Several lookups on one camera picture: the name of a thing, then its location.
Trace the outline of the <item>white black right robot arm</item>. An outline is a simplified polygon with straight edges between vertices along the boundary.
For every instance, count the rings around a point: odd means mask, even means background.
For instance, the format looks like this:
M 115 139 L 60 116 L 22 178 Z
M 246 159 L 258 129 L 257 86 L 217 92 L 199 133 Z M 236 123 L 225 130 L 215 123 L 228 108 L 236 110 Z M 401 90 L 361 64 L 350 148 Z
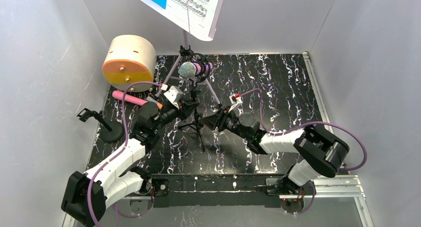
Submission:
M 295 194 L 307 182 L 319 176 L 333 178 L 349 153 L 349 146 L 325 129 L 322 124 L 311 124 L 283 135 L 271 135 L 261 129 L 252 113 L 237 116 L 235 112 L 219 109 L 200 119 L 213 131 L 228 130 L 246 140 L 247 148 L 255 154 L 294 152 L 303 160 L 273 184 L 257 187 L 267 195 Z

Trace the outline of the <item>black tripod microphone stand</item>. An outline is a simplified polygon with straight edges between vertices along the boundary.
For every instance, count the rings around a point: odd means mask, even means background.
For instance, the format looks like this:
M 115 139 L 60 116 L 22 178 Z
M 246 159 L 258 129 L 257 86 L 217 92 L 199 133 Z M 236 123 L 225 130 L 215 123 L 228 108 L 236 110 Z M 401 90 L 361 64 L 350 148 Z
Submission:
M 201 90 L 198 89 L 198 85 L 193 83 L 190 88 L 190 97 L 192 101 L 197 101 L 197 96 L 199 95 L 200 92 Z M 196 135 L 200 138 L 200 141 L 201 141 L 200 147 L 202 148 L 202 151 L 204 152 L 205 147 L 204 147 L 203 137 L 201 133 L 201 129 L 204 127 L 204 125 L 203 123 L 200 122 L 200 118 L 202 118 L 202 116 L 203 114 L 199 113 L 197 108 L 195 108 L 194 113 L 193 113 L 193 117 L 194 117 L 193 121 L 191 123 L 179 126 L 177 129 L 182 130 L 185 127 L 192 128 L 196 132 Z

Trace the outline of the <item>black round-base desktop mic stand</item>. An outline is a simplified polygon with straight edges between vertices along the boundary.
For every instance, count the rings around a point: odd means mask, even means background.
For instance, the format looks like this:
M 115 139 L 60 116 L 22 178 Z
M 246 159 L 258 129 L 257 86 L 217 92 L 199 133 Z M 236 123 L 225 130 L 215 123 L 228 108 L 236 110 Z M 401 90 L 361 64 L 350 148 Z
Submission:
M 118 121 L 106 122 L 102 114 L 103 111 L 97 112 L 84 108 L 77 114 L 77 117 L 82 122 L 86 122 L 90 117 L 97 120 L 103 126 L 99 132 L 99 139 L 103 142 L 114 143 L 119 141 L 125 134 L 123 124 Z

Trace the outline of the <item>pink microphone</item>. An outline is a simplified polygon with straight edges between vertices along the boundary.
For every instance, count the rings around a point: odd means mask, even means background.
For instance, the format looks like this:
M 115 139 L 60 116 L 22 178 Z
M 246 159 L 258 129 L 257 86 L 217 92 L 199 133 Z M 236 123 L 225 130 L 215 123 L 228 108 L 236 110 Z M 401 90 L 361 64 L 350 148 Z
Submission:
M 114 90 L 112 92 L 112 97 L 115 98 L 115 99 L 117 99 L 117 100 L 120 100 L 120 101 L 123 100 L 123 95 L 124 95 L 124 93 L 122 91 L 119 91 L 119 90 Z M 125 102 L 129 102 L 129 103 L 132 103 L 132 104 L 135 104 L 135 105 L 139 105 L 139 106 L 142 106 L 145 103 L 147 103 L 147 100 L 140 99 L 140 98 L 131 96 L 129 94 L 126 94 L 125 95 L 125 99 L 124 100 L 125 100 Z

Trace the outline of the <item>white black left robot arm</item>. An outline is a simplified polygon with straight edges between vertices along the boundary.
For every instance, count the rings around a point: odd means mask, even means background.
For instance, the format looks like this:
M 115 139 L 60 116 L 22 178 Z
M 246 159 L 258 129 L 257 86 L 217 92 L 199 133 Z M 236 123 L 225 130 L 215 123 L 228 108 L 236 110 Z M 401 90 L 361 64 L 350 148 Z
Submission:
M 158 131 L 175 119 L 187 119 L 198 106 L 199 102 L 186 100 L 166 101 L 161 108 L 153 102 L 144 104 L 128 139 L 115 152 L 69 177 L 61 210 L 85 227 L 98 226 L 107 208 L 145 186 L 148 175 L 133 165 L 160 141 Z

